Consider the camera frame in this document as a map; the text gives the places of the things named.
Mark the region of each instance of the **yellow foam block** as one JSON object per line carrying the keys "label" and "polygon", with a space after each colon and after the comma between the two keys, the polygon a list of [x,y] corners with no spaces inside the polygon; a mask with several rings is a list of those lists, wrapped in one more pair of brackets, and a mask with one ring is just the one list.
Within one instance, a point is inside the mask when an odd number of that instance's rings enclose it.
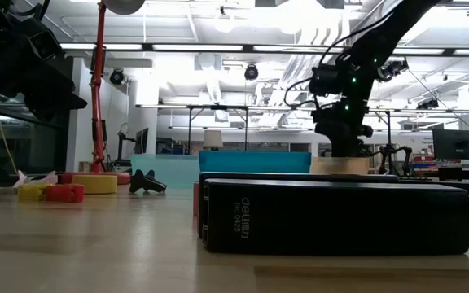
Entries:
{"label": "yellow foam block", "polygon": [[117,192],[117,176],[75,175],[72,184],[85,186],[85,195],[102,195]]}
{"label": "yellow foam block", "polygon": [[45,189],[51,184],[30,184],[22,185],[17,190],[17,196],[19,200],[33,200],[41,201],[45,200]]}

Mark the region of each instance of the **computer monitor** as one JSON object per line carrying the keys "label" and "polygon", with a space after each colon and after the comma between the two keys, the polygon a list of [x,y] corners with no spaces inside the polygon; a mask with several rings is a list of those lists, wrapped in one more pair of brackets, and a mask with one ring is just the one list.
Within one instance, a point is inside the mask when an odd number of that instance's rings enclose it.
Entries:
{"label": "computer monitor", "polygon": [[147,146],[147,134],[149,129],[137,132],[135,137],[135,154],[144,154]]}
{"label": "computer monitor", "polygon": [[432,134],[436,159],[469,160],[469,130],[434,129]]}

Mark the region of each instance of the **lamp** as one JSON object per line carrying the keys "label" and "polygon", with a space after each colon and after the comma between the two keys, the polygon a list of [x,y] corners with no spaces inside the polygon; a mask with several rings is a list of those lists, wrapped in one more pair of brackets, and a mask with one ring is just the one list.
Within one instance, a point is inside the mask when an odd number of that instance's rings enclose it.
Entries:
{"label": "lamp", "polygon": [[212,151],[218,151],[218,147],[223,147],[224,142],[221,139],[221,130],[204,131],[204,149],[211,148]]}

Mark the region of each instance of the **red foam block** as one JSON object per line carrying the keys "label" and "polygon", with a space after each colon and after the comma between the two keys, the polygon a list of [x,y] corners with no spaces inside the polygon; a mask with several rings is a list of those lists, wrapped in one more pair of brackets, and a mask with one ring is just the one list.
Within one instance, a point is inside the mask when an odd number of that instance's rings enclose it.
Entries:
{"label": "red foam block", "polygon": [[66,172],[61,176],[61,183],[70,184],[72,183],[72,178],[76,175],[114,175],[117,176],[118,185],[128,185],[129,184],[129,174],[128,173],[114,173],[114,172],[102,172],[102,173],[91,173],[91,172]]}
{"label": "red foam block", "polygon": [[46,201],[81,203],[85,197],[85,187],[79,184],[65,184],[46,187]]}

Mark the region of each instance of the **black toy figure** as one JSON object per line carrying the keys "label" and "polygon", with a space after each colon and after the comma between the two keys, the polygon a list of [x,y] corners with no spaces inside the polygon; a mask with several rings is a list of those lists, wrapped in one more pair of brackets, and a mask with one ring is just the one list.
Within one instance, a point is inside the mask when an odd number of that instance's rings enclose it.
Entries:
{"label": "black toy figure", "polygon": [[143,188],[145,191],[153,190],[158,193],[165,192],[168,188],[164,183],[159,182],[155,179],[155,171],[150,170],[146,176],[141,170],[137,170],[135,174],[130,178],[131,184],[129,186],[129,192],[135,193],[137,190]]}

